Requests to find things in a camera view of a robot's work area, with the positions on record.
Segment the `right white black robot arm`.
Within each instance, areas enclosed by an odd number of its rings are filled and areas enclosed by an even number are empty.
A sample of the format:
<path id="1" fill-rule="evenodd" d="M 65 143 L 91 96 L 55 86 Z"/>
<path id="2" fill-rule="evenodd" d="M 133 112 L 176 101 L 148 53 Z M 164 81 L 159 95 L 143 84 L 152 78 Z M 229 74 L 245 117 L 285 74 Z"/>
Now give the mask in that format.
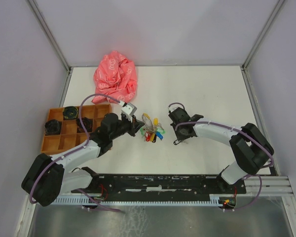
<path id="1" fill-rule="evenodd" d="M 237 127 L 208 120 L 202 115 L 188 115 L 184 107 L 168 109 L 176 135 L 175 145 L 192 137 L 207 138 L 226 146 L 235 161 L 217 176 L 217 189 L 228 193 L 234 184 L 274 165 L 274 149 L 255 124 Z"/>

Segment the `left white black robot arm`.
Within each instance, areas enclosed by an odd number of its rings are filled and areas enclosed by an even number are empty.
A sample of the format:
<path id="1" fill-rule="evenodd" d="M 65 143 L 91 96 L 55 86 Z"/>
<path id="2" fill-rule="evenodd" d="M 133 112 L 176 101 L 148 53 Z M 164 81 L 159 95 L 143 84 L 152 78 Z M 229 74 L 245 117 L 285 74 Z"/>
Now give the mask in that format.
<path id="1" fill-rule="evenodd" d="M 144 123 L 135 116 L 118 117 L 115 113 L 109 113 L 85 143 L 52 156 L 45 153 L 38 155 L 21 184 L 29 194 L 30 203 L 48 206 L 63 193 L 77 189 L 86 189 L 90 193 L 97 191 L 99 180 L 95 178 L 94 171 L 87 167 L 77 172 L 72 170 L 104 155 L 112 148 L 113 140 L 125 133 L 135 136 L 143 126 Z"/>

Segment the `keyring bunch with colourful tags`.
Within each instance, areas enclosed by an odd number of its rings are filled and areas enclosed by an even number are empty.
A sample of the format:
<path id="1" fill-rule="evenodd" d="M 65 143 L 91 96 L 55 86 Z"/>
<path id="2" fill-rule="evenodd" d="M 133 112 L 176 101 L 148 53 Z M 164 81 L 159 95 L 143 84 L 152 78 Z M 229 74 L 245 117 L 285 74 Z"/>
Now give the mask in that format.
<path id="1" fill-rule="evenodd" d="M 144 126 L 140 128 L 140 132 L 146 142 L 155 143 L 157 139 L 161 141 L 164 139 L 166 131 L 158 118 L 151 118 L 148 114 L 143 113 L 142 121 Z"/>

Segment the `key with black fob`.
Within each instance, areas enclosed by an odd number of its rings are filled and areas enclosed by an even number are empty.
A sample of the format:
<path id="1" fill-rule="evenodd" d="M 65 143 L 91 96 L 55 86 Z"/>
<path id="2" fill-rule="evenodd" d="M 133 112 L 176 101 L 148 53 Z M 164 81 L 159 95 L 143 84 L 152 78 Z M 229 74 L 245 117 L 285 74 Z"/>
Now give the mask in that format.
<path id="1" fill-rule="evenodd" d="M 176 145 L 178 145 L 178 144 L 181 144 L 181 143 L 183 143 L 183 144 L 187 144 L 187 141 L 186 140 L 175 140 L 174 142 L 173 142 L 173 144 L 176 146 Z"/>

